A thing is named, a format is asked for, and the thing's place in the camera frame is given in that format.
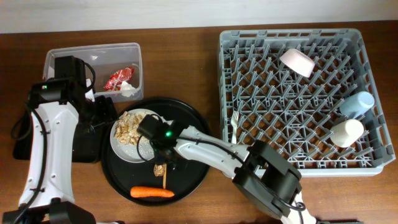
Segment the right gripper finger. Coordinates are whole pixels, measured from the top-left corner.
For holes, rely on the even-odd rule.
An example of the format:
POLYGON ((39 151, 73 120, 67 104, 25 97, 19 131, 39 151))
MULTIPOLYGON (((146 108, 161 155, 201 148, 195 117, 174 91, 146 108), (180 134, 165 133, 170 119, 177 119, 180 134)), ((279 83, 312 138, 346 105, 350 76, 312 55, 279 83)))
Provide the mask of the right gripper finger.
POLYGON ((174 163, 174 152, 170 148, 154 149, 155 152, 155 164, 173 164, 174 163))
POLYGON ((172 170, 185 170, 188 166, 188 161, 179 157, 172 159, 172 170))

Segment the red snack wrapper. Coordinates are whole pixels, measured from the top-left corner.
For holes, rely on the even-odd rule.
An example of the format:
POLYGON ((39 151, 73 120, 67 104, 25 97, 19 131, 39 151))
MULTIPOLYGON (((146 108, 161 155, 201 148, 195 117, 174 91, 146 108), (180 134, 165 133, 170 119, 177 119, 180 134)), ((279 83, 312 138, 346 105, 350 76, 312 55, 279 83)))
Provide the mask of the red snack wrapper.
POLYGON ((119 91, 123 82, 127 82, 132 78, 134 73, 133 67, 126 67, 113 73, 104 86, 105 91, 119 91))

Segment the white tissue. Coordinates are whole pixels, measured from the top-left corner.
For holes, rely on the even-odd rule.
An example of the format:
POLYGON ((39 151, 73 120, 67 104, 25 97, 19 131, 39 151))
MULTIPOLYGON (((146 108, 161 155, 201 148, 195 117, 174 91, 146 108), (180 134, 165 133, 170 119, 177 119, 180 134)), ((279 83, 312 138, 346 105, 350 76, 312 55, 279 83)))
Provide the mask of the white tissue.
POLYGON ((134 88, 134 87, 133 87, 130 83, 128 83, 127 81, 123 81, 123 82, 120 84, 119 87, 120 87, 120 91, 121 91, 122 96, 127 97, 127 98, 133 96, 133 95, 136 93, 136 91, 137 91, 137 89, 134 88))

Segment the white plastic fork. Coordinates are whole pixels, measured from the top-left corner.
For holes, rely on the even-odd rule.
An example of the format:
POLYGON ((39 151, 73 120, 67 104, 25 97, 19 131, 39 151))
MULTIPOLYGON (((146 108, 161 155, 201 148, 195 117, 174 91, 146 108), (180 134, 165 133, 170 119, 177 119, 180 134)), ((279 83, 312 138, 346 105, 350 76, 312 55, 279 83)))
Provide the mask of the white plastic fork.
POLYGON ((237 143, 237 129, 238 129, 238 123, 239 123, 239 112, 238 111, 233 111, 232 117, 231 117, 231 125, 233 127, 233 133, 231 137, 231 143, 236 144, 237 143))

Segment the pink bowl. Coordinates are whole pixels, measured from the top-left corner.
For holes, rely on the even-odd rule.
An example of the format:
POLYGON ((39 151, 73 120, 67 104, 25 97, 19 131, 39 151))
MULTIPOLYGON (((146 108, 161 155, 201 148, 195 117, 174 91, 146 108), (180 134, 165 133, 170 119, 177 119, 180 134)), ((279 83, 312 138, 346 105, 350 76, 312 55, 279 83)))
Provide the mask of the pink bowl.
POLYGON ((297 49, 288 49, 279 59, 284 65, 306 78, 310 77, 315 67, 315 62, 297 49))

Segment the cream white cup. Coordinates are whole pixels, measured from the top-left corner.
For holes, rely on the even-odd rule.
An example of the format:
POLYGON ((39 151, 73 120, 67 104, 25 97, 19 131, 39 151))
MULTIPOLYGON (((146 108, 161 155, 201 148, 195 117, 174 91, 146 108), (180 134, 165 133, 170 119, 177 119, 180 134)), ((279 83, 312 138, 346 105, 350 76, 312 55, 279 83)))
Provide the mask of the cream white cup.
POLYGON ((363 124, 357 119, 348 119, 331 128, 331 141, 338 147, 349 147, 364 133, 363 124))

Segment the light blue cup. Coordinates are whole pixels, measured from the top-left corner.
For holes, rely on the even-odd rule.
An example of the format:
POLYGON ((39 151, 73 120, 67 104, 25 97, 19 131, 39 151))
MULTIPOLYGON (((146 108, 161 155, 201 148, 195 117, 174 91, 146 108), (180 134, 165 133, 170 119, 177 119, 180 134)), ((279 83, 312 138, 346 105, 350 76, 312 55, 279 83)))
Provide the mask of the light blue cup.
POLYGON ((356 119, 358 116, 365 114, 375 103, 375 99, 367 91, 361 91, 346 99, 340 105, 339 110, 342 115, 349 119, 356 119))

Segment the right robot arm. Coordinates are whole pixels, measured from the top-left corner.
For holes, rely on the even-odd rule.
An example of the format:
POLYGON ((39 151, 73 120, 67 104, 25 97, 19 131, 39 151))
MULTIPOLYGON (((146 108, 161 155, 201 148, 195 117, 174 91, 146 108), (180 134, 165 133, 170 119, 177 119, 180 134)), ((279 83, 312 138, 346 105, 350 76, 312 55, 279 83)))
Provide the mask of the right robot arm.
POLYGON ((168 159, 181 157, 224 172, 260 211, 282 223, 316 223, 302 198, 301 173, 268 143, 233 144, 177 120, 147 115, 137 131, 168 159))

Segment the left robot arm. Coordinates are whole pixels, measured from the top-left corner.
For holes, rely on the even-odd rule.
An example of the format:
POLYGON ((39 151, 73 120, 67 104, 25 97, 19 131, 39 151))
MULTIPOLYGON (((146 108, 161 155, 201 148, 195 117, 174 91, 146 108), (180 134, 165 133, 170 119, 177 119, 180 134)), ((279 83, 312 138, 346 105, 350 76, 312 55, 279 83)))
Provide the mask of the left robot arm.
POLYGON ((25 103, 30 113, 32 149, 27 182, 19 208, 5 212, 3 223, 95 223, 95 217, 75 205, 72 153, 76 127, 81 133, 116 120, 111 98, 95 98, 91 65, 74 56, 55 59, 55 75, 32 86, 25 103))

